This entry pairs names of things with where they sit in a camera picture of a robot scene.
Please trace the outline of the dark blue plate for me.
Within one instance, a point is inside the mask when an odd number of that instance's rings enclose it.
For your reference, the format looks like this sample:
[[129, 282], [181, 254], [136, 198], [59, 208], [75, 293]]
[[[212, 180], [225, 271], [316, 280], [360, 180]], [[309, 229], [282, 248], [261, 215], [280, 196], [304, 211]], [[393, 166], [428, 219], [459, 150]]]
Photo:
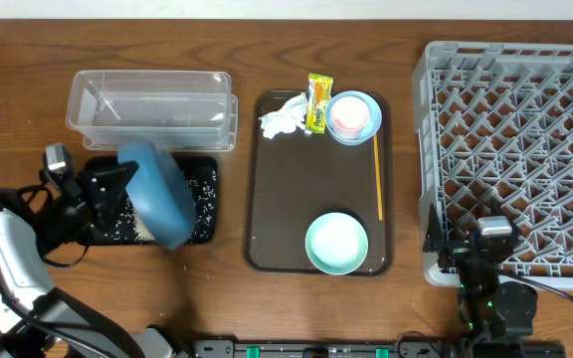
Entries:
[[126, 186], [133, 209], [154, 240], [175, 251], [193, 235], [197, 211], [188, 180], [171, 153], [151, 142], [118, 147], [121, 164], [135, 162], [138, 169]]

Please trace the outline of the mint green bowl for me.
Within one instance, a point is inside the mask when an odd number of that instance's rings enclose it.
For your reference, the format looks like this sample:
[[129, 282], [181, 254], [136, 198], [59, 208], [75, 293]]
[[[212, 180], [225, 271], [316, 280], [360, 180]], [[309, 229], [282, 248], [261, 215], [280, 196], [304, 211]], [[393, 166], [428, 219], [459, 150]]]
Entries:
[[365, 262], [369, 242], [363, 225], [353, 216], [331, 212], [316, 218], [308, 227], [304, 247], [309, 261], [331, 275], [357, 272]]

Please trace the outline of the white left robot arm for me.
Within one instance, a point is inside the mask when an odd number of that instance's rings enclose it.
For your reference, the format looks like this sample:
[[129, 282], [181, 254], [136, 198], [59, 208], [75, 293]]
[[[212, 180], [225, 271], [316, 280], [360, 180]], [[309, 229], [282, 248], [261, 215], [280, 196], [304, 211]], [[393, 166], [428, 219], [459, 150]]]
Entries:
[[57, 343], [70, 357], [185, 357], [189, 349], [151, 324], [130, 334], [55, 286], [46, 254], [105, 228], [137, 171], [133, 161], [75, 172], [46, 165], [37, 185], [0, 187], [0, 357], [43, 357]]

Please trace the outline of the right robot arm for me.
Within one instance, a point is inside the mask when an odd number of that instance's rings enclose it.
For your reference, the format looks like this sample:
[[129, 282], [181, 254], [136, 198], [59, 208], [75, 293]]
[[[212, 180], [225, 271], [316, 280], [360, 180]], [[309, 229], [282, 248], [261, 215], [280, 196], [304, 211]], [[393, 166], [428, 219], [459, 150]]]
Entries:
[[430, 207], [423, 251], [437, 255], [439, 269], [457, 271], [460, 313], [470, 327], [464, 346], [470, 355], [490, 344], [513, 344], [533, 332], [536, 291], [524, 283], [499, 279], [499, 265], [512, 256], [520, 234], [492, 201], [490, 214], [477, 219], [463, 240], [450, 240], [442, 231], [436, 207]]

